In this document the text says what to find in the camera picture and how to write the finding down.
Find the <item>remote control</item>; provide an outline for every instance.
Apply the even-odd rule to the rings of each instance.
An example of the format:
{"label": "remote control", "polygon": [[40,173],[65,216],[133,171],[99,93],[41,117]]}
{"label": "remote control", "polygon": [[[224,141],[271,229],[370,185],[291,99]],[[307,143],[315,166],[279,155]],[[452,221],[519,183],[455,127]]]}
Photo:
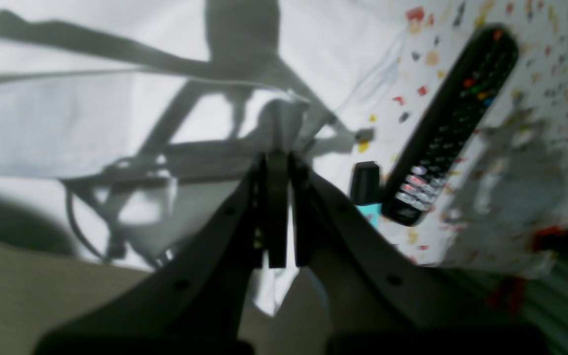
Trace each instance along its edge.
{"label": "remote control", "polygon": [[502,25],[473,34],[385,185],[384,216],[409,226],[422,220],[517,59],[518,47]]}

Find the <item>white button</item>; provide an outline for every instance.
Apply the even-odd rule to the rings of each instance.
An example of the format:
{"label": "white button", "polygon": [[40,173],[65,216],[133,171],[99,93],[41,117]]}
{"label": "white button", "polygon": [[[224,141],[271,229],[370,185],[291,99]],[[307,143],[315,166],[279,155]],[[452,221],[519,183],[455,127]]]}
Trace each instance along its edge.
{"label": "white button", "polygon": [[421,187],[422,191],[428,193],[428,194],[434,194],[435,192],[437,192],[436,188],[433,188],[433,186],[431,185],[424,185]]}
{"label": "white button", "polygon": [[409,195],[415,196],[418,193],[418,189],[415,186],[409,184],[402,184],[400,189],[408,193]]}
{"label": "white button", "polygon": [[422,192],[417,194],[416,197],[418,198],[418,200],[425,202],[426,204],[430,204],[432,202],[431,200],[433,200],[431,196],[428,196],[427,194]]}
{"label": "white button", "polygon": [[415,207],[416,209],[420,210],[420,211],[426,211],[426,209],[428,209],[428,206],[426,206],[425,204],[422,204],[422,202],[413,202],[411,204],[413,207]]}
{"label": "white button", "polygon": [[409,205],[415,201],[415,198],[402,192],[396,193],[396,198]]}
{"label": "white button", "polygon": [[411,168],[411,172],[416,175],[424,175],[426,174],[426,168],[424,166],[414,166]]}

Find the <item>red button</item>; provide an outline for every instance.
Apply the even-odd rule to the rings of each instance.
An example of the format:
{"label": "red button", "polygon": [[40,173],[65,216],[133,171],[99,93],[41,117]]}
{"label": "red button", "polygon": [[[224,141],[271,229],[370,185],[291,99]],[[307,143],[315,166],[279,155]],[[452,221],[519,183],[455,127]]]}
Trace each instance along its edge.
{"label": "red button", "polygon": [[503,36],[503,31],[502,30],[496,30],[494,32],[494,40],[497,41],[499,38],[501,38],[501,36]]}
{"label": "red button", "polygon": [[473,85],[475,85],[475,79],[471,78],[471,79],[465,79],[464,80],[464,87],[469,88]]}
{"label": "red button", "polygon": [[420,179],[417,176],[413,176],[413,175],[409,175],[409,182],[411,184],[416,185],[416,186],[422,186],[422,185],[426,184],[426,181]]}
{"label": "red button", "polygon": [[413,187],[409,184],[403,184],[402,189],[403,189],[403,191],[407,191],[407,192],[415,191],[415,187]]}

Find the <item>patterned fabric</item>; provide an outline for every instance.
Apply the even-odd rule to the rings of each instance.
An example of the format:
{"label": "patterned fabric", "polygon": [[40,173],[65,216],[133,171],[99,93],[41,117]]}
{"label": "patterned fabric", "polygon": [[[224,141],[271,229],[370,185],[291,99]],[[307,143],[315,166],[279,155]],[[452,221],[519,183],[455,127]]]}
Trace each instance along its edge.
{"label": "patterned fabric", "polygon": [[505,24],[521,56],[426,219],[407,228],[381,218],[379,231],[420,265],[545,274],[553,255],[531,250],[534,232],[568,227],[568,1],[390,5],[410,38],[388,102],[361,118],[376,137],[355,153],[385,173],[473,31]]}

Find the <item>beige surface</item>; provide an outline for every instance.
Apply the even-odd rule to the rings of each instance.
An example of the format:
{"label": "beige surface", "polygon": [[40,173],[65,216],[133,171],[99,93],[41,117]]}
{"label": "beige surface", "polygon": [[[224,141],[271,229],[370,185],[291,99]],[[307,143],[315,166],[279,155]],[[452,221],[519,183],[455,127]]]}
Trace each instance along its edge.
{"label": "beige surface", "polygon": [[[41,334],[108,301],[146,272],[0,243],[0,355],[30,354]],[[257,354],[322,354],[331,326],[306,271],[274,319],[246,306],[239,338]]]}
{"label": "beige surface", "polygon": [[0,355],[31,353],[46,330],[146,275],[0,243]]}

